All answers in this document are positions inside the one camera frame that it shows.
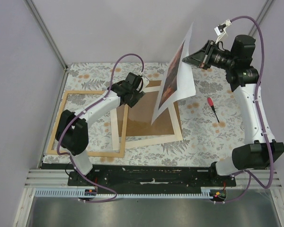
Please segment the brown fibreboard backing board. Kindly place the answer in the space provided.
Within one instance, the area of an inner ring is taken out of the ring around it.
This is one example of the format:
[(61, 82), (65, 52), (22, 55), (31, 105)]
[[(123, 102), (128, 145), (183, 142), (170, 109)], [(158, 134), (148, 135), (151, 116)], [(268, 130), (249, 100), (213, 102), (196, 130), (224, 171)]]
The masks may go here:
[(154, 91), (146, 92), (138, 103), (128, 109), (126, 136), (167, 136), (174, 135), (169, 110), (164, 112), (152, 122), (154, 107), (159, 93), (161, 81), (150, 82), (148, 88)]

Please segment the sunset landscape photo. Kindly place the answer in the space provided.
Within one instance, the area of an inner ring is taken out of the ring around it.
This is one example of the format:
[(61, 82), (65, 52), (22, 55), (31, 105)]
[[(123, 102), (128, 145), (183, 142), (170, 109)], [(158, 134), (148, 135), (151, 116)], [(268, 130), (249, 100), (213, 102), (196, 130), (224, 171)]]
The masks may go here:
[(155, 103), (152, 120), (155, 120), (175, 101), (196, 95), (192, 67), (183, 62), (189, 55), (189, 46), (193, 25), (190, 26), (174, 57), (163, 74), (159, 93)]

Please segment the wooden picture frame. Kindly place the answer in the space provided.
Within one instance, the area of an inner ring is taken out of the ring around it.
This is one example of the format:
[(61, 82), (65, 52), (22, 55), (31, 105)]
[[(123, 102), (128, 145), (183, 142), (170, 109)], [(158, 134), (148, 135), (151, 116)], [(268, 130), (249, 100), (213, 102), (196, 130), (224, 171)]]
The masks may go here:
[[(57, 154), (56, 147), (58, 141), (55, 139), (55, 134), (61, 113), (66, 109), (75, 112), (86, 107), (102, 94), (104, 94), (104, 91), (71, 90), (64, 92), (46, 151), (48, 155)], [(89, 144), (86, 149), (88, 156), (123, 158), (125, 153), (126, 127), (126, 121), (122, 123), (122, 126), (118, 125), (116, 108), (99, 118), (94, 124), (89, 126)]]

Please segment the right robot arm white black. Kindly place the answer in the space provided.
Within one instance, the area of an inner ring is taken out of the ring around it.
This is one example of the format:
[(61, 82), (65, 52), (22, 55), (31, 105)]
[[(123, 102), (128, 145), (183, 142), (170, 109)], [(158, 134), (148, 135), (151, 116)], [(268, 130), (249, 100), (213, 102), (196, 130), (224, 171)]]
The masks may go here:
[(257, 86), (259, 73), (251, 66), (256, 40), (249, 35), (235, 37), (231, 50), (221, 50), (213, 40), (183, 62), (207, 70), (212, 66), (226, 72), (226, 80), (240, 106), (244, 124), (244, 145), (234, 148), (230, 157), (213, 163), (215, 170), (207, 174), (208, 183), (218, 186), (230, 175), (245, 169), (266, 168), (283, 153), (284, 144), (277, 142), (268, 125)]

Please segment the red black screwdriver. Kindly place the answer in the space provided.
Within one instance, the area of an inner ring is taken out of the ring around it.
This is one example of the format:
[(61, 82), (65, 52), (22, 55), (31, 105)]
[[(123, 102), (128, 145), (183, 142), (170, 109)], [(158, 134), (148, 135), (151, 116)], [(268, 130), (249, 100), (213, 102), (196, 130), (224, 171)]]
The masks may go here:
[(213, 111), (213, 113), (214, 113), (214, 115), (215, 115), (215, 117), (217, 119), (217, 122), (219, 123), (220, 121), (219, 121), (219, 118), (218, 118), (218, 116), (216, 114), (216, 110), (215, 110), (215, 107), (214, 107), (213, 100), (210, 97), (207, 98), (207, 103), (211, 107), (211, 109), (212, 109), (212, 111)]

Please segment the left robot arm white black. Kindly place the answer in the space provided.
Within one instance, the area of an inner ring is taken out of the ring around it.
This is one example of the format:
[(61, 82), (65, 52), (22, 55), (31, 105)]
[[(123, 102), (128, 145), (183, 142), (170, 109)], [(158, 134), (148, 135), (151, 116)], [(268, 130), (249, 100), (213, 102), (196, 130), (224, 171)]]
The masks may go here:
[(144, 89), (149, 80), (142, 75), (129, 73), (124, 80), (110, 85), (102, 96), (91, 104), (75, 112), (64, 110), (61, 113), (55, 139), (58, 141), (57, 153), (61, 155), (60, 148), (67, 151), (71, 162), (79, 172), (78, 180), (83, 185), (91, 185), (95, 174), (91, 171), (86, 148), (89, 144), (89, 127), (98, 119), (121, 105), (135, 106), (145, 95)]

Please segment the cream mat board passe-partout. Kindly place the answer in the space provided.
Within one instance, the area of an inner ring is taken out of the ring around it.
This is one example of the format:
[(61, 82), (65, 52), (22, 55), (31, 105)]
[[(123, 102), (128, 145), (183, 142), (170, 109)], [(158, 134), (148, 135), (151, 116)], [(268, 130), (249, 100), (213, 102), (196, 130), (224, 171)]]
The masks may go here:
[[(146, 88), (146, 92), (154, 91), (154, 88)], [(122, 126), (123, 122), (127, 122), (127, 116), (128, 116), (128, 106), (125, 106), (123, 108), (124, 114), (122, 117), (118, 118), (118, 125)], [(151, 146), (151, 145), (157, 145), (157, 144), (163, 144), (168, 142), (174, 142), (174, 141), (181, 141), (183, 139), (182, 137), (182, 131), (180, 127), (180, 121), (178, 117), (178, 106), (175, 104), (172, 104), (170, 107), (168, 107), (169, 114), (172, 121), (172, 126), (174, 129), (174, 135), (167, 135), (167, 136), (137, 136), (137, 137), (127, 137), (125, 139), (125, 149), (130, 148), (137, 148), (137, 147), (144, 147), (144, 146)]]

